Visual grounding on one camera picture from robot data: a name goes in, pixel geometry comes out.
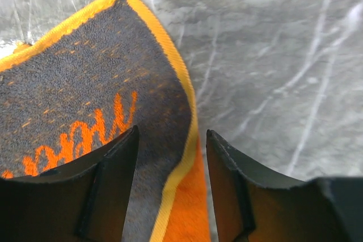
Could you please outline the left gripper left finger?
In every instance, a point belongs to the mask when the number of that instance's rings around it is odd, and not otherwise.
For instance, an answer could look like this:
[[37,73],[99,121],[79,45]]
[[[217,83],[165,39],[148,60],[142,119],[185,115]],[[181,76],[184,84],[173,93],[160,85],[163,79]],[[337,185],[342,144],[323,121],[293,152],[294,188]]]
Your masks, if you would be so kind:
[[2,241],[120,241],[138,155],[134,126],[38,176],[1,180]]

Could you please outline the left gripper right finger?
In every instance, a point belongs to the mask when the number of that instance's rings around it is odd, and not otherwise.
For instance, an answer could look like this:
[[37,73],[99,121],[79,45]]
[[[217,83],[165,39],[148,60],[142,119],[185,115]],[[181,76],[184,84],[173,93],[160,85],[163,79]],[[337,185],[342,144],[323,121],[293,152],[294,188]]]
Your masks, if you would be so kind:
[[206,154],[220,241],[362,240],[362,178],[300,181],[235,149],[214,130]]

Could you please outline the orange and grey towel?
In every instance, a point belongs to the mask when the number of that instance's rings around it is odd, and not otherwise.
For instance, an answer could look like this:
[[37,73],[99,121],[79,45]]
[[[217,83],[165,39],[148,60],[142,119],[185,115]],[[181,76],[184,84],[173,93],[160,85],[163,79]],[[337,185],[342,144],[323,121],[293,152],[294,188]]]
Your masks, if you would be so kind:
[[140,130],[123,241],[209,241],[195,92],[141,0],[94,0],[1,60],[1,177],[36,176]]

